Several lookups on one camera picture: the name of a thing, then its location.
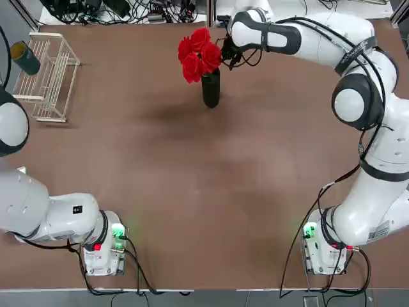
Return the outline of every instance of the red rose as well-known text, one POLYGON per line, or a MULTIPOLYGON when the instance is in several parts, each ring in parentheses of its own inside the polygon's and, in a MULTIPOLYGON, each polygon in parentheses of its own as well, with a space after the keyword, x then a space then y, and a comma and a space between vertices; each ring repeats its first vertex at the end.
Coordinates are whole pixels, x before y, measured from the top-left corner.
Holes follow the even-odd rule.
POLYGON ((206 28, 197 29, 193 32, 190 44, 193 52, 201 52, 202 47, 210 42, 210 33, 206 28))
POLYGON ((183 61, 183 76, 188 83, 199 82, 203 75, 202 62, 194 53, 190 53, 183 61))
POLYGON ((207 43, 203 47, 201 55, 204 72, 212 73, 222 63, 220 49, 214 43, 207 43))
POLYGON ((192 52, 189 37, 183 38, 183 40, 179 43, 178 52, 179 61, 180 63, 182 63, 183 60, 187 57, 187 55, 192 52))

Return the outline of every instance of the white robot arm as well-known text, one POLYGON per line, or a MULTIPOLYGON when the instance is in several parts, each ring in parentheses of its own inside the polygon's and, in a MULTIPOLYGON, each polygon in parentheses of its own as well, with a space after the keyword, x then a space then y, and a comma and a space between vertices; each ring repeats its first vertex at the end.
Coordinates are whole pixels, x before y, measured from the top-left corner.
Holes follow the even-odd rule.
POLYGON ((397 66, 376 48, 369 21, 340 13, 276 21, 267 0, 240 1, 228 33, 241 51, 261 49, 334 67, 342 76, 332 96, 335 116, 374 136, 343 203, 312 212, 304 227, 307 268, 343 272, 346 245, 369 244, 409 224, 409 100, 393 94, 397 66))
POLYGON ((115 275, 122 269, 125 235, 118 216, 98 209, 85 193, 50 197, 39 181, 9 167, 2 157, 19 151, 29 136, 29 119, 0 86, 0 229, 21 242, 70 239, 83 247, 88 275, 115 275))

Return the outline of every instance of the green cup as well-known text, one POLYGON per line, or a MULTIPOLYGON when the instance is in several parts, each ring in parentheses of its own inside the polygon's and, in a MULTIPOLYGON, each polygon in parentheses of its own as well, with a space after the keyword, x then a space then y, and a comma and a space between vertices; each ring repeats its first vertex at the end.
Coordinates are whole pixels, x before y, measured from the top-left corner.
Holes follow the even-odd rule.
POLYGON ((11 46, 12 60, 27 75, 35 75, 40 70, 40 61, 36 58, 30 47, 22 40, 11 46))

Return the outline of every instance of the flower vase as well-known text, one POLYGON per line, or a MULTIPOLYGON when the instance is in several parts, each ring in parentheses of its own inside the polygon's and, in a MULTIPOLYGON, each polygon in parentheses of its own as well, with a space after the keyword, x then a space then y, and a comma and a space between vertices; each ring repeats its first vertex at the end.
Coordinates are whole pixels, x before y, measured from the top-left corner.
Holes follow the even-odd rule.
POLYGON ((202 75, 202 94, 204 104, 213 109, 220 99, 220 70, 216 68, 211 74, 202 75))

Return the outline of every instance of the green led indicator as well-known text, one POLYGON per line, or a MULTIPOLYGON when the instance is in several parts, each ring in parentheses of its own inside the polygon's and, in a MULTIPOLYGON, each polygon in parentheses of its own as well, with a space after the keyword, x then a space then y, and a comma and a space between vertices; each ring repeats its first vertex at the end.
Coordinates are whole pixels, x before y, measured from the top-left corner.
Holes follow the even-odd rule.
POLYGON ((310 239, 314 237, 314 231, 317 227, 317 223, 315 222, 308 222, 304 225, 304 237, 306 239, 310 239))
POLYGON ((112 224, 112 236, 120 237, 122 235, 125 235, 125 227, 119 223, 112 224))

